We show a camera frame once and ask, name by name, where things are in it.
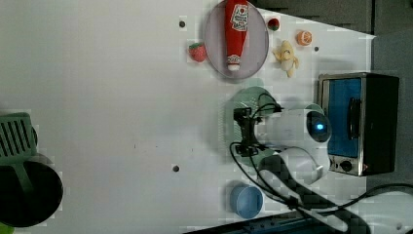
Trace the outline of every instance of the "red ketchup bottle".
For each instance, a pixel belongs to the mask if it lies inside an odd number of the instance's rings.
[[[228,0],[225,7],[225,39],[227,43],[228,69],[240,69],[241,55],[248,25],[246,0]]]

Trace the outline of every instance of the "blue bowl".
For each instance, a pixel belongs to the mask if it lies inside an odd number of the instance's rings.
[[[231,209],[243,218],[253,218],[259,214],[263,204],[261,191],[247,184],[240,184],[231,192]]]

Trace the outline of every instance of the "pink plate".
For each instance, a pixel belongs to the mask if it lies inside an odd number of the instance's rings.
[[[215,6],[206,21],[205,45],[212,66],[222,75],[233,79],[245,79],[255,74],[264,64],[268,54],[268,31],[258,10],[248,3],[248,33],[241,56],[241,67],[230,71],[227,67],[225,42],[225,5],[223,1]]]

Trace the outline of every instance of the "ketchup label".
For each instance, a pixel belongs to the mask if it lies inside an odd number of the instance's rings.
[[[228,57],[228,63],[238,64],[241,62],[241,58],[237,55],[231,55]]]
[[[231,24],[237,31],[246,31],[246,26],[248,25],[248,6],[236,4],[234,7],[234,12],[231,16]]]

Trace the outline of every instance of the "white table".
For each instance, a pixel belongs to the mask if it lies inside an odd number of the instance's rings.
[[[245,180],[223,144],[225,101],[264,85],[290,107],[315,100],[321,73],[370,68],[371,36],[261,11],[281,21],[267,61],[229,83],[186,54],[218,2],[0,3],[0,108],[29,110],[39,152],[65,188],[54,218],[16,233],[182,233],[240,221],[225,203],[228,185]],[[283,39],[297,46],[299,29],[314,42],[296,47],[301,66],[287,79],[271,51]],[[315,187],[345,200],[365,190],[365,178],[330,173]],[[288,211],[270,200],[264,206],[259,216]]]

